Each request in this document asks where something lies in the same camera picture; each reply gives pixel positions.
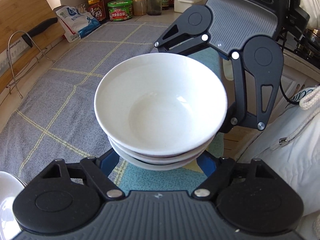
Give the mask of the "white floral bowl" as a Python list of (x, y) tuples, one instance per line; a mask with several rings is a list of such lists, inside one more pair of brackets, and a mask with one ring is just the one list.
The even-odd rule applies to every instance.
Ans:
[(115, 152), (121, 157), (123, 157), (125, 160), (129, 161), (130, 163), (135, 165), (138, 163), (145, 163), (146, 165), (158, 165), (158, 166), (171, 165), (171, 164), (180, 163), (180, 162), (186, 163), (187, 160), (195, 159), (201, 153), (204, 152), (206, 147), (215, 138), (215, 136), (212, 136), (207, 142), (205, 142), (201, 146), (196, 147), (187, 152), (178, 153), (174, 155), (168, 155), (168, 154), (159, 155), (159, 154), (142, 154), (142, 153), (129, 150), (128, 148), (115, 142), (111, 137), (109, 136), (107, 137), (112, 148), (115, 150)]
[(191, 157), (184, 161), (178, 161), (177, 163), (173, 164), (167, 164), (167, 165), (154, 165), (154, 164), (148, 164), (144, 163), (140, 160), (137, 160), (131, 156), (129, 156), (127, 153), (125, 153), (123, 150), (121, 150), (119, 147), (117, 147), (115, 144), (111, 144), (114, 151), (124, 160), (128, 161), (129, 163), (135, 165), (136, 167), (143, 168), (145, 170), (152, 170), (152, 171), (168, 171), (177, 169), (180, 167), (183, 167), (189, 163), (191, 163), (193, 160), (195, 160), (197, 157), (199, 157), (202, 153), (199, 153), (195, 155), (194, 157)]

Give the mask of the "bamboo cutting board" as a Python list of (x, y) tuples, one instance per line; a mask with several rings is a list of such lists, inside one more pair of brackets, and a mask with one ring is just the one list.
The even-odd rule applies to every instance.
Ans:
[[(1, 0), (1, 52), (7, 49), (10, 36), (18, 31), (29, 31), (44, 20), (56, 16), (47, 0)], [(50, 26), (40, 35), (36, 35), (34, 41), (44, 49), (65, 33), (59, 22)], [(39, 51), (31, 48), (25, 56), (33, 59)], [(21, 62), (14, 63), (14, 70), (21, 70)], [(1, 75), (1, 92), (12, 80), (11, 70)]]

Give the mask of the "green lidded sauce jar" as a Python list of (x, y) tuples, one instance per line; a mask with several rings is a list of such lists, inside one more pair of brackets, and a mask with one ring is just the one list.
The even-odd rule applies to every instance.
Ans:
[(117, 0), (107, 4), (110, 20), (113, 22), (126, 21), (132, 18), (132, 1)]

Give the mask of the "dark vinegar bottle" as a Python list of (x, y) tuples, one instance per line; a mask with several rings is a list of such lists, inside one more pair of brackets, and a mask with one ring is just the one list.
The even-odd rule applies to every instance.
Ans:
[(100, 23), (106, 22), (104, 0), (87, 0), (88, 12)]

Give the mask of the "white jacket of person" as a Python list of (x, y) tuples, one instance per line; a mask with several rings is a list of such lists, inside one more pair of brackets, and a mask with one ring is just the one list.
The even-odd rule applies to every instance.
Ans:
[(302, 198), (298, 232), (319, 239), (319, 87), (306, 88), (239, 155), (247, 163), (263, 160)]

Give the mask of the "yellow lidded jar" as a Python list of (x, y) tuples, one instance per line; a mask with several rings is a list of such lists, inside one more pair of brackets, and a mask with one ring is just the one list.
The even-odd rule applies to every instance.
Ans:
[(135, 16), (143, 16), (146, 14), (145, 0), (132, 0), (132, 4)]

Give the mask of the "white blue salt bag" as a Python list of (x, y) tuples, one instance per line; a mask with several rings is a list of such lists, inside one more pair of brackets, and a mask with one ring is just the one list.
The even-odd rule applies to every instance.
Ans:
[(80, 12), (75, 7), (60, 6), (55, 8), (54, 12), (69, 43), (86, 37), (101, 26), (100, 22), (89, 12)]

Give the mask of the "white bowl front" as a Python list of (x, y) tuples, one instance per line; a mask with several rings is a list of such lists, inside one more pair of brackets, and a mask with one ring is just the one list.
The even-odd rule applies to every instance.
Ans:
[(217, 75), (186, 56), (150, 53), (121, 62), (100, 81), (94, 111), (103, 131), (147, 155), (197, 148), (222, 126), (227, 95)]

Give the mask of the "black handled kitchen knife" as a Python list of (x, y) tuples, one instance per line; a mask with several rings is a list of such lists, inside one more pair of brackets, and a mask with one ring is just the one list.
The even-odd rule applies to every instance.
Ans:
[[(28, 35), (30, 37), (34, 37), (36, 35), (41, 34), (46, 29), (48, 29), (51, 25), (56, 24), (58, 22), (57, 17), (49, 18), (33, 29), (28, 31)], [(13, 42), (10, 45), (10, 55), (11, 55), (11, 62), (14, 64), (23, 54), (25, 54), (30, 48), (33, 47), (33, 43), (31, 39), (26, 35), (23, 34), (18, 40)], [(1, 52), (1, 71), (0, 74), (3, 75), (8, 69), (10, 68), (9, 58), (7, 55), (7, 49)]]

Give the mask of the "white plate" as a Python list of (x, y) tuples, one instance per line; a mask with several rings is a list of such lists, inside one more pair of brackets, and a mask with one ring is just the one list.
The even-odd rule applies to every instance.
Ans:
[(21, 229), (14, 216), (12, 205), (26, 183), (16, 176), (1, 171), (1, 239), (13, 239)]

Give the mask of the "white plastic box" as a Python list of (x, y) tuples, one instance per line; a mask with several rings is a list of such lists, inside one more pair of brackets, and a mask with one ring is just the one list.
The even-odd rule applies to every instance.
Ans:
[(183, 13), (189, 7), (201, 4), (203, 0), (172, 0), (174, 2), (174, 12)]

